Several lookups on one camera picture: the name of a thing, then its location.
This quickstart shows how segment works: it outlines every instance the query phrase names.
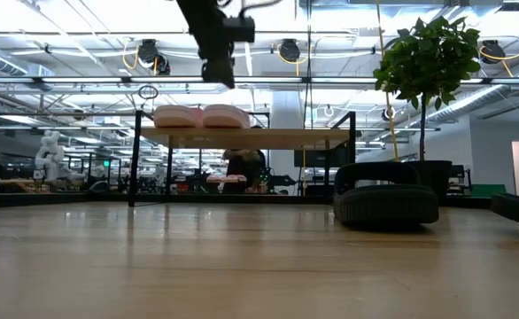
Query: tree trunk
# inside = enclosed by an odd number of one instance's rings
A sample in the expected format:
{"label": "tree trunk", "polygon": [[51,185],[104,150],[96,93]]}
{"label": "tree trunk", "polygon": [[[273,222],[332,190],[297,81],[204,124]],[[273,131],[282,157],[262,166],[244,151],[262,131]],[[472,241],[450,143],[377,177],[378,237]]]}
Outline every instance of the tree trunk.
{"label": "tree trunk", "polygon": [[427,117],[425,94],[421,96],[421,137],[419,138],[419,160],[425,160],[425,119]]}

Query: white humanoid robot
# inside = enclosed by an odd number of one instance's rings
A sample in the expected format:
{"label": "white humanoid robot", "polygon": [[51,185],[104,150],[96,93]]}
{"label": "white humanoid robot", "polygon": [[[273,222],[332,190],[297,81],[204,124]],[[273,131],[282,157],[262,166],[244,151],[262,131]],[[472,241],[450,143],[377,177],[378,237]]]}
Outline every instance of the white humanoid robot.
{"label": "white humanoid robot", "polygon": [[45,131],[41,138],[41,148],[35,155],[35,180],[56,181],[59,178],[59,163],[65,157],[63,146],[58,145],[61,134],[57,131]]}

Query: green object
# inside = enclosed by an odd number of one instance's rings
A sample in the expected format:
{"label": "green object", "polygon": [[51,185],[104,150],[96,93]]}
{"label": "green object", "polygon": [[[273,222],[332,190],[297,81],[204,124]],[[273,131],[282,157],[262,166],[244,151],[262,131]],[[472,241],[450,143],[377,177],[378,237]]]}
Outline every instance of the green object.
{"label": "green object", "polygon": [[374,70],[376,90],[411,102],[415,110],[421,102],[421,160],[429,102],[436,97],[437,110],[442,104],[449,105],[456,100],[453,93],[461,86],[461,80],[469,80],[469,73],[480,71],[480,64],[475,61],[480,31],[465,31],[465,20],[464,17],[449,23],[441,16],[425,24],[418,19],[410,30],[398,30],[399,38],[385,52],[380,68]]}
{"label": "green object", "polygon": [[491,198],[493,194],[507,192],[504,184],[473,184],[473,198]]}

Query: potted plant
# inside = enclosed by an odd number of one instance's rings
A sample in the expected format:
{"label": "potted plant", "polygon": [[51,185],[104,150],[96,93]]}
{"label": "potted plant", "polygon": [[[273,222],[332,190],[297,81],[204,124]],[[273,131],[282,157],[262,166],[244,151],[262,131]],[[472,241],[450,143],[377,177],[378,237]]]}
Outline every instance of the potted plant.
{"label": "potted plant", "polygon": [[480,71],[477,42],[479,31],[465,30],[466,18],[453,23],[442,16],[429,24],[418,19],[410,30],[398,30],[399,38],[386,51],[380,68],[374,70],[376,90],[396,95],[415,108],[421,105],[421,137],[419,162],[412,165],[419,171],[422,183],[443,198],[446,194],[452,163],[425,160],[425,122],[427,105],[434,99],[438,110],[442,104],[456,100],[453,93],[461,80]]}

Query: black planter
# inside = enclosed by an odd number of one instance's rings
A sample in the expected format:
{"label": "black planter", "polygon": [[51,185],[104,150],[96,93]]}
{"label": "black planter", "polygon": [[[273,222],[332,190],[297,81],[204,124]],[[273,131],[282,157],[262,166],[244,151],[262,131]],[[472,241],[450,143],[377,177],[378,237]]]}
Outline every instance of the black planter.
{"label": "black planter", "polygon": [[448,180],[451,176],[453,163],[450,160],[424,160],[412,161],[407,164],[419,172],[421,177],[421,185],[429,186],[439,200],[446,197],[448,189]]}

